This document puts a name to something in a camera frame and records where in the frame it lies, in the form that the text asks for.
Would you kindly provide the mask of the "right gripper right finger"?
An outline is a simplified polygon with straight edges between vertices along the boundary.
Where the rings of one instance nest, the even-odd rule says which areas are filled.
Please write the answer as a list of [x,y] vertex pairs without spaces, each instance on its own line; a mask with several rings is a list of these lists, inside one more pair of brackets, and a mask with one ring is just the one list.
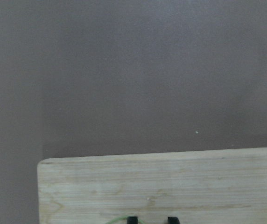
[[167,224],[179,224],[178,217],[168,217]]

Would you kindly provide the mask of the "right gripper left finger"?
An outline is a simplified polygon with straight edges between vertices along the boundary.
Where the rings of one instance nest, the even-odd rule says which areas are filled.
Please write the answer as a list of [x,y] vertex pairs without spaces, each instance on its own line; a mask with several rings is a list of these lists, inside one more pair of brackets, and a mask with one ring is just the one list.
[[126,218],[126,224],[138,224],[138,217],[137,216],[128,216]]

